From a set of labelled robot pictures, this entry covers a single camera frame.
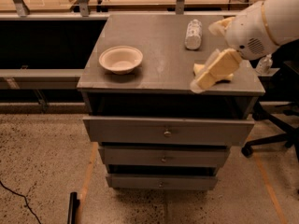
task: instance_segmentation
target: bottle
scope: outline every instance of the bottle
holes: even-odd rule
[[[189,22],[185,38],[185,46],[187,49],[199,49],[202,43],[202,23],[194,19]]]
[[[271,54],[266,55],[260,59],[255,70],[260,74],[268,74],[272,63]]]

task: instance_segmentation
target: drawer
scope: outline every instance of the drawer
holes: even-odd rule
[[[246,119],[83,118],[92,142],[243,145],[254,121]]]
[[[217,167],[223,166],[229,148],[201,147],[149,147],[149,146],[100,146],[104,164]]]
[[[215,176],[107,174],[106,179],[114,189],[212,190],[217,184]]]

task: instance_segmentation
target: bowl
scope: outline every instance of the bowl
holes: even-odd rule
[[[99,58],[99,63],[114,74],[124,75],[133,71],[142,62],[143,54],[139,49],[118,46],[105,50]]]

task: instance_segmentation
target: chair wheel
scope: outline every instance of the chair wheel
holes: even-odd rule
[[[286,147],[286,148],[290,148],[290,147],[292,147],[292,142],[291,142],[291,141],[287,141],[287,142],[284,144],[284,147]]]
[[[242,147],[241,151],[242,151],[243,155],[246,158],[248,158],[249,156],[251,156],[251,154],[253,153],[252,147],[246,147],[246,146],[244,146],[244,147]]]

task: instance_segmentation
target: concrete floor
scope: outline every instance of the concrete floor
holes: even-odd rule
[[[85,131],[84,106],[0,106],[0,180],[28,198],[43,224],[67,222],[72,191],[83,224],[299,223],[299,164],[294,147],[232,147],[211,191],[110,189]],[[277,114],[294,126],[298,117]],[[281,133],[267,120],[249,139]],[[0,187],[0,223],[38,223],[22,197]]]

